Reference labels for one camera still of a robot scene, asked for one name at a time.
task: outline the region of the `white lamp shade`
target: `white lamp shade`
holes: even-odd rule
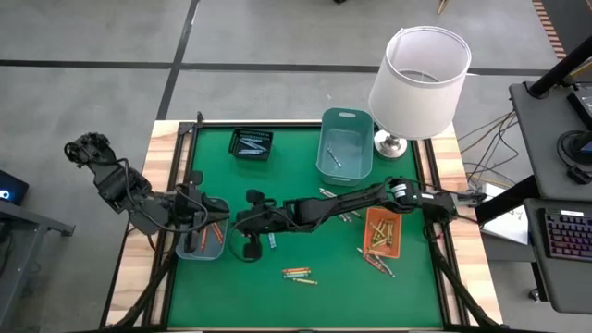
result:
[[[454,118],[470,63],[469,46],[450,31],[400,30],[388,42],[370,92],[375,122],[403,139],[440,134]]]

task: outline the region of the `floor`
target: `floor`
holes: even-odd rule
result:
[[[17,323],[42,332],[99,325],[126,217],[96,195],[88,170],[63,156],[63,145],[86,131],[104,133],[118,156],[142,169],[157,118],[194,118],[198,110],[210,119],[319,118],[332,106],[366,109],[375,74],[365,68],[379,64],[390,36],[437,25],[469,43],[472,69],[492,74],[464,84],[454,119],[461,137],[512,110],[509,84],[536,80],[557,62],[530,0],[452,0],[441,16],[437,8],[438,0],[2,0],[0,168],[30,183],[26,207],[77,226],[71,239],[47,237]],[[235,70],[214,69],[228,63]],[[293,71],[295,64],[342,67]],[[498,171],[516,181],[530,175],[519,128],[505,138],[521,154]],[[463,159],[476,163],[486,146]],[[509,155],[500,147],[490,165]],[[511,327],[592,325],[592,317],[528,301],[529,265],[491,269]]]

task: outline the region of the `clear plastic bin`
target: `clear plastic bin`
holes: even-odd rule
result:
[[[325,111],[316,158],[321,180],[332,185],[360,184],[372,171],[373,137],[374,120],[364,111]]]

